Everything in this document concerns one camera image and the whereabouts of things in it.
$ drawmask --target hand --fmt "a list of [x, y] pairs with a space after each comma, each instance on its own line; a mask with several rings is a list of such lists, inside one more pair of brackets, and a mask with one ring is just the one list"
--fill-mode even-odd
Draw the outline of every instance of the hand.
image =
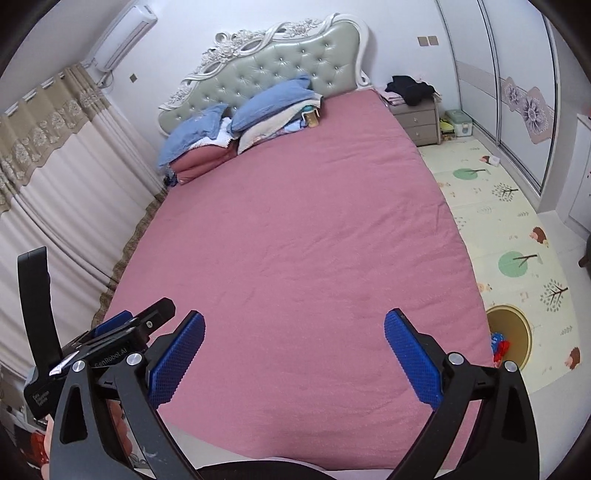
[[[123, 421], [123, 410], [121, 410], [121, 406], [119, 403], [110, 401], [109, 402], [109, 410], [111, 411], [111, 416], [113, 417], [113, 421], [115, 422], [115, 428], [117, 429], [117, 435], [119, 435], [119, 440], [121, 441], [121, 445], [123, 450], [127, 456], [131, 455], [133, 451], [133, 445], [131, 444], [131, 440], [127, 437], [127, 424]], [[45, 447], [45, 452], [48, 457], [51, 456], [50, 449], [51, 449], [51, 437], [53, 435], [53, 420], [51, 417], [47, 418], [47, 431], [45, 433], [45, 440], [43, 441], [43, 446]], [[49, 480], [49, 463], [43, 465], [41, 467], [41, 476], [43, 480]]]

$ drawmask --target yellow basket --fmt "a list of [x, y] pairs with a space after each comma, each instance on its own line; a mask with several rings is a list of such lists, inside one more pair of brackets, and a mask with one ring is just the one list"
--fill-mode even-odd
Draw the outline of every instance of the yellow basket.
[[491, 333], [502, 333], [511, 343], [503, 360], [512, 360], [523, 370], [531, 353], [531, 328], [523, 312], [513, 305], [496, 305], [486, 317]]

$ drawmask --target screw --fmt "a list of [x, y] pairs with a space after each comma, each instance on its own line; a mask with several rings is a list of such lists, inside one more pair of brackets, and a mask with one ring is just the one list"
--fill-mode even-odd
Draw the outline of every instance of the screw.
[[137, 365], [142, 361], [142, 356], [139, 353], [132, 353], [126, 361], [128, 365]]
[[505, 370], [513, 373], [513, 372], [517, 372], [519, 370], [519, 368], [517, 367], [517, 364], [515, 362], [512, 362], [511, 360], [509, 360], [508, 362], [505, 362]]
[[461, 365], [464, 363], [464, 357], [462, 357], [459, 353], [450, 353], [447, 359], [452, 365]]
[[86, 364], [82, 360], [78, 360], [72, 367], [74, 372], [82, 372]]

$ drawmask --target play mat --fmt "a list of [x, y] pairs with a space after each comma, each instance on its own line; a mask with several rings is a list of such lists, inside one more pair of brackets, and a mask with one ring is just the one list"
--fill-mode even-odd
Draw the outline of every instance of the play mat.
[[533, 207], [492, 154], [477, 140], [419, 149], [437, 180], [466, 244], [489, 323], [509, 312], [509, 329], [522, 327], [522, 368], [529, 393], [575, 369], [579, 330], [569, 286]]

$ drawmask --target wardrobe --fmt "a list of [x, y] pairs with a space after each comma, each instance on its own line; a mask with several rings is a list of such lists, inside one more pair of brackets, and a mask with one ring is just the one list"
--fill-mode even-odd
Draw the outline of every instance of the wardrobe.
[[437, 0], [462, 109], [540, 193], [558, 97], [550, 25], [528, 0]]

